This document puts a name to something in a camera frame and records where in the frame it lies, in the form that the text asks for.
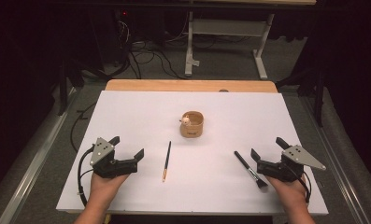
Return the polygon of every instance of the gray floor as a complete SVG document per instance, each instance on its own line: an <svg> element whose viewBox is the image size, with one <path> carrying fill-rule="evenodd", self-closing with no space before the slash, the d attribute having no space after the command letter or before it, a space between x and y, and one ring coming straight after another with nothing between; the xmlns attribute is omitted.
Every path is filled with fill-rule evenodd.
<svg viewBox="0 0 371 224"><path fill-rule="evenodd" d="M199 48L194 49L193 55L196 60L201 61L201 64L193 69L192 79L258 80L255 64L250 54L252 50L250 46L256 46L258 41L249 39L231 43L229 41L236 41L239 37L224 36L222 38L225 41L207 49L206 47L211 44L210 40L199 39L195 42ZM149 50L141 48L142 44L139 44L137 48L142 53L135 52L135 56L139 63L143 63L140 65L142 78L174 78L171 77L174 73L170 71L169 63L163 55L158 51L154 51L155 54L150 53L152 49L163 51L171 62L173 70L183 77L186 47L181 43L175 42L165 48L148 45ZM287 43L284 39L268 41L263 59L270 80L282 80L291 73L304 44L305 40L295 40L291 43ZM136 64L132 62L132 65L137 71ZM107 72L114 69L113 66L107 64ZM136 78L136 75L133 69L129 68L116 78ZM58 212L55 206L76 157L76 152L71 147L71 130L74 127L72 139L78 147L89 122L89 119L81 119L74 126L79 115L78 110L85 110L94 103L100 91L105 87L105 83L100 80L92 78L85 78L85 80L85 87L75 90L70 95L72 103L61 117L57 116L58 104L56 103L2 181L0 223L71 223L77 217L76 214ZM318 223L327 224L371 223L371 176L343 130L335 107L329 98L329 91L325 90L324 93L322 128L316 125L311 116L312 98L298 97L296 86L285 87L279 91L284 95L303 147L328 167L326 172L314 171L314 175L319 182L321 194L330 214L315 217L315 220ZM91 108L85 112L84 117L90 118L92 113ZM37 179L30 182L22 199L13 198L13 195L18 195L15 194L16 189L20 188L19 184L24 174L30 171L30 164L35 164L33 159L41 152L46 154L46 159L42 160L38 168L34 168ZM14 210L7 208L13 202L19 203L18 208ZM273 217L273 223L285 221L286 217Z"/></svg>

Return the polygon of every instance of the white table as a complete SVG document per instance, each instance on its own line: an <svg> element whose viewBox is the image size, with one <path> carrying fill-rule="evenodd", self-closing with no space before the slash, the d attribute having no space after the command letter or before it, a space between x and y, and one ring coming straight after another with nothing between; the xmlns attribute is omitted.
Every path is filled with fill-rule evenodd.
<svg viewBox="0 0 371 224"><path fill-rule="evenodd" d="M316 0L191 0L191 3L242 3L242 4L269 4L269 5L315 5ZM240 35L260 37L260 44L252 51L255 64L257 65L260 79L267 79L264 63L261 58L264 51L267 36L274 19L274 14L269 14L265 21L229 21L229 20L206 20L195 19L193 12L189 12L188 19L188 48L185 59L185 76L192 75L193 66L199 66L200 62L193 58L193 35Z"/></svg>
<svg viewBox="0 0 371 224"><path fill-rule="evenodd" d="M205 117L204 132L199 138L184 138L179 133L179 119L189 110L200 111ZM141 148L145 148L145 157L138 164L138 172L121 186L108 210L111 214L284 213L273 187L261 192L234 155L237 150L256 170L251 148L266 161L279 161L281 149L275 143L276 137L290 145L300 145L279 93L103 91L57 204L58 210L83 210L77 195L78 161L97 137L110 140L117 135L121 142L116 145L115 159L132 159ZM171 155L163 183L169 141ZM82 171L91 168L89 161L90 156L86 157ZM309 212L326 215L328 211L314 176L308 167L305 170L313 188ZM82 178L82 185L89 195L90 174Z"/></svg>

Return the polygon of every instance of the cable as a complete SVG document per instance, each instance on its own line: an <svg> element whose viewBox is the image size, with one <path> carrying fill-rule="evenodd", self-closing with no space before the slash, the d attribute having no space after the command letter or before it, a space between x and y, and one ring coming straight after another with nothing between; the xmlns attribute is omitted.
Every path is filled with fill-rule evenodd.
<svg viewBox="0 0 371 224"><path fill-rule="evenodd" d="M293 173L296 178L298 179L298 181L301 183L301 185L305 188L305 190L307 191L307 197L306 197L306 202L307 204L309 204L309 200L310 200L310 194L311 194L311 184L310 184L310 180L308 179L308 176L307 176L307 179L309 181L309 185L310 185L310 190L307 188L307 185L305 184L305 181L302 180L301 177L299 177L296 172L290 167L288 166L286 163L282 163L288 170L291 171L291 173Z"/></svg>
<svg viewBox="0 0 371 224"><path fill-rule="evenodd" d="M85 196L84 191L83 191L82 183L80 181L80 179L82 178L83 175L81 175L80 173L81 173L81 169L82 169L83 160L86 158L86 156L89 153L91 153L93 151L94 151L94 144L93 144L93 146L90 149L88 149L82 155L82 157L79 160L79 165L78 165L78 195L79 195L80 199L82 200L84 206L86 206L86 204L87 204L87 199L86 199L86 196Z"/></svg>
<svg viewBox="0 0 371 224"><path fill-rule="evenodd" d="M131 64L130 64L130 66L132 67L133 71L135 72L135 74L136 74L136 78L141 79L141 78L142 78L142 76L141 76L141 70L139 69L139 65L138 65L138 61L136 60L136 56L133 54L132 51L130 51L130 55L132 55L133 60L134 60L135 63L136 63L136 68L137 68L137 70L138 70L139 77L137 76L137 74L136 74L136 70L134 69L134 67L133 67Z"/></svg>
<svg viewBox="0 0 371 224"><path fill-rule="evenodd" d="M72 148L75 150L76 153L78 153L78 148L75 147L75 143L74 143L74 139L73 139L73 134L74 134L74 130L75 130L75 126L77 125L78 121L80 119L86 119L83 117L83 115L90 109L92 108L94 105L96 105L97 102L94 102L93 104L89 105L86 109L84 110L78 110L77 112L80 113L78 118L75 120L74 124L72 125L71 127L71 133L69 135L69 138L70 138L70 141L71 141L71 146Z"/></svg>

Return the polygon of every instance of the black cable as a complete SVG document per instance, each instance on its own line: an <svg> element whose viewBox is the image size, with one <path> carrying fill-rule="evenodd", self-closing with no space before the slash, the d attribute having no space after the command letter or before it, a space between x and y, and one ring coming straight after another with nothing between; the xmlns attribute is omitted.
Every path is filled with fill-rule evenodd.
<svg viewBox="0 0 371 224"><path fill-rule="evenodd" d="M165 60L168 62L168 67L169 67L170 70L174 73L174 76L169 75L169 74L165 71L165 69L164 69L164 71L165 71L169 76L171 76L171 77L176 77L176 78L180 78L180 79L188 79L188 78L186 78L186 77L180 77L180 76L176 73L176 71L174 71L173 67L171 66L171 62L170 62L170 60L168 60L168 58L165 56L165 54L164 54L161 50L156 49L156 51L158 51L159 53L161 53L161 54L164 56Z"/></svg>
<svg viewBox="0 0 371 224"><path fill-rule="evenodd" d="M86 175L87 173L89 173L89 172L91 172L91 171L93 171L93 169L88 170L88 171L86 171L85 173L83 173L83 174L80 176L80 178L82 178L84 175Z"/></svg>
<svg viewBox="0 0 371 224"><path fill-rule="evenodd" d="M298 179L298 181L301 183L301 185L305 188L305 190L307 191L307 197L306 197L306 202L307 202L307 204L309 203L309 200L310 200L310 194L311 194L311 190L309 190L308 188L307 188L307 185L305 184L305 181L303 181L302 180L302 178L301 177L299 177L297 174L296 174L296 172L290 167L290 166L288 166L286 163L282 163L288 170L290 170L291 171L291 173L293 173L295 176L296 176L296 178Z"/></svg>
<svg viewBox="0 0 371 224"><path fill-rule="evenodd" d="M93 104L91 104L91 105L89 105L86 109L84 109L84 110L79 110L78 112L80 113L79 114L79 116L78 116L78 118L75 120L75 122L74 122L74 124L72 125L72 127L71 127L71 133L70 133L70 135L69 135L69 138L70 138L70 141L71 141L71 146L72 146L72 148L75 150L75 152L76 153L78 153L78 148L77 147L75 147L75 143L74 143L74 139L73 139L73 134L74 134L74 130L75 130L75 126L77 125L77 123L78 123L78 121L80 120L80 119L85 119L84 117L83 117L83 115L90 109L90 108L92 108L94 105L96 105L97 104L97 102L94 102Z"/></svg>
<svg viewBox="0 0 371 224"><path fill-rule="evenodd" d="M84 191L83 191L82 183L80 181L80 179L82 178L83 175L81 175L80 173L81 173L81 169L82 169L83 160L86 158L86 156L89 153L91 153L93 151L94 151L94 144L93 144L93 146L90 149L88 149L82 155L82 157L79 160L79 165L78 165L78 195L79 195L80 199L82 200L84 206L86 206L86 204L87 204L87 199L86 199L86 196L85 196Z"/></svg>
<svg viewBox="0 0 371 224"><path fill-rule="evenodd" d="M142 78L142 76L141 76L141 70L139 69L139 65L138 65L138 61L136 60L136 56L134 55L134 53L133 53L132 51L130 51L130 55L132 55L132 57L133 57L133 61L135 61L135 63L136 63L136 68L137 68L137 70L138 70L139 77L137 76L136 71L134 70L134 68L133 68L133 66L132 66L132 69L133 69L133 71L134 71L135 74L136 74L136 78L141 79L141 78Z"/></svg>
<svg viewBox="0 0 371 224"><path fill-rule="evenodd" d="M311 195L311 182L310 182L310 178L308 177L307 173L304 172L305 176L307 177L307 182L309 183L309 192L310 192L310 195Z"/></svg>

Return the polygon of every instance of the brush bristles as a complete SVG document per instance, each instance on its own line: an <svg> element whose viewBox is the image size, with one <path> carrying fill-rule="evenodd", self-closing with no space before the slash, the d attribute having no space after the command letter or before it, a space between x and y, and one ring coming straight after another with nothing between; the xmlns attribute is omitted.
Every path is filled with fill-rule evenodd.
<svg viewBox="0 0 371 224"><path fill-rule="evenodd" d="M257 180L257 185L258 185L258 188L260 189L267 187L267 184L262 179Z"/></svg>

